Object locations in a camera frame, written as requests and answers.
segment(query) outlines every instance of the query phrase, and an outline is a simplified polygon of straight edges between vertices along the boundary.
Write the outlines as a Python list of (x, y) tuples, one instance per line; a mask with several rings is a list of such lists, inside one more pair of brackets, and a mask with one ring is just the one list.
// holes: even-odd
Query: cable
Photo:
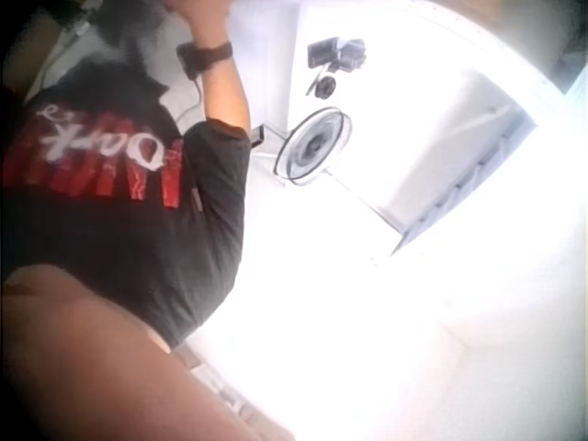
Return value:
[(260, 158), (269, 158), (269, 159), (276, 159), (277, 153), (264, 153), (264, 152), (252, 152), (253, 156), (258, 156)]
[(264, 123), (264, 127), (274, 133), (282, 141), (285, 141), (289, 136), (289, 132), (286, 132), (286, 134), (280, 133), (278, 130), (273, 129), (267, 122)]
[(330, 65), (330, 63), (326, 63), (322, 67), (322, 69), (316, 74), (316, 76), (314, 77), (314, 80), (312, 81), (311, 85), (309, 86), (308, 90), (306, 91), (306, 96), (311, 94), (312, 89), (314, 88), (314, 86), (316, 86), (319, 83), (319, 78), (321, 78), (321, 75), (329, 67), (329, 65)]
[(180, 114), (180, 116), (175, 119), (175, 124), (179, 123), (180, 119), (182, 119), (185, 115), (187, 115), (192, 110), (200, 107), (200, 105), (202, 104), (202, 91), (200, 90), (200, 85), (198, 84), (198, 79), (194, 80), (194, 85), (196, 86), (196, 90), (198, 92), (198, 101), (196, 102), (196, 104), (194, 106), (188, 107), (186, 110), (184, 110)]
[(45, 83), (47, 81), (47, 73), (53, 68), (56, 62), (58, 62), (63, 55), (65, 55), (69, 50), (74, 46), (74, 44), (80, 39), (79, 36), (75, 36), (71, 41), (69, 41), (66, 45), (63, 46), (63, 49), (53, 57), (53, 59), (45, 66), (43, 72), (40, 75), (40, 82), (39, 88), (43, 90), (45, 88)]

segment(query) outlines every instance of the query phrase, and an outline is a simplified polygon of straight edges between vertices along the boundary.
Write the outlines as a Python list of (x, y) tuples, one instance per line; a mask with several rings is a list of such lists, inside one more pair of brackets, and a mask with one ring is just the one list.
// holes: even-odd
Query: red graphic print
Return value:
[[(134, 131), (134, 125), (129, 119), (124, 119), (115, 128), (115, 133), (131, 135)], [(117, 154), (109, 156), (104, 163), (102, 163), (102, 172), (98, 178), (96, 186), (97, 196), (112, 196), (114, 190), (114, 180), (117, 177), (117, 162), (119, 156)]]
[[(151, 160), (155, 148), (155, 144), (150, 140), (144, 140), (139, 146), (143, 158), (147, 160)], [(127, 182), (129, 184), (130, 198), (133, 200), (144, 200), (147, 170), (135, 163), (129, 156), (125, 158), (125, 164), (127, 166)]]
[(183, 140), (175, 140), (165, 152), (162, 171), (162, 195), (164, 206), (177, 209), (180, 205), (180, 172), (182, 171)]
[(74, 155), (72, 152), (68, 152), (57, 164), (57, 169), (53, 173), (53, 177), (49, 183), (49, 188), (58, 193), (65, 193), (67, 191), (67, 185), (70, 180), (70, 176), (74, 169)]
[(49, 167), (45, 161), (46, 153), (47, 149), (43, 147), (39, 147), (35, 152), (30, 164), (28, 165), (28, 170), (25, 173), (26, 184), (29, 184), (30, 186), (38, 186), (43, 182), (45, 175), (49, 171)]
[[(94, 125), (93, 133), (100, 134), (115, 124), (116, 117), (112, 113), (105, 113), (98, 117), (96, 124)], [(95, 150), (88, 150), (85, 152), (84, 161), (80, 169), (73, 174), (72, 181), (69, 185), (68, 194), (70, 196), (79, 196), (82, 194), (88, 183), (95, 177), (96, 169), (98, 166), (98, 160), (100, 159), (99, 153)]]
[(2, 164), (2, 186), (10, 187), (17, 182), (27, 159), (32, 153), (32, 147), (37, 138), (49, 127), (49, 124), (41, 117), (33, 117), (26, 125), (17, 139), (13, 142)]

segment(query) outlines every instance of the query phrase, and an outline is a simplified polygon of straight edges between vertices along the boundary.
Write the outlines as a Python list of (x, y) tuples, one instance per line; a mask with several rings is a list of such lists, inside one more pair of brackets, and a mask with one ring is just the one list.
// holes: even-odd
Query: sleeve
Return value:
[(184, 144), (217, 257), (236, 274), (251, 143), (244, 130), (208, 120), (188, 130)]

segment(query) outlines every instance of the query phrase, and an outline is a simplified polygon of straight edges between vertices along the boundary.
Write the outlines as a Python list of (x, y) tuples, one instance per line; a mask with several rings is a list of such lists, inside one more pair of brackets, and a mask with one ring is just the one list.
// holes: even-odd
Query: black t-shirt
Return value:
[(2, 277), (59, 266), (174, 347), (232, 289), (250, 143), (214, 121), (182, 137), (162, 92), (82, 62), (33, 100), (3, 146)]

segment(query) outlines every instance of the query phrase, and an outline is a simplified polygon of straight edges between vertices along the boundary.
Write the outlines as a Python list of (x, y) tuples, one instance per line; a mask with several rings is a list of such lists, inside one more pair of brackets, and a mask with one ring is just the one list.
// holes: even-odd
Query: white wall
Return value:
[(486, 77), (470, 71), (462, 76), (459, 100), (386, 204), (385, 211), (408, 227), (470, 173), (523, 113), (518, 105)]
[(273, 3), (272, 13), (264, 24), (268, 29), (265, 124), (285, 133), (300, 6), (286, 2)]
[(561, 109), (406, 249), (469, 348), (417, 440), (586, 437), (587, 139), (572, 124), (585, 121), (586, 70), (581, 82), (574, 116)]
[(423, 441), (581, 441), (583, 339), (480, 347), (461, 360)]

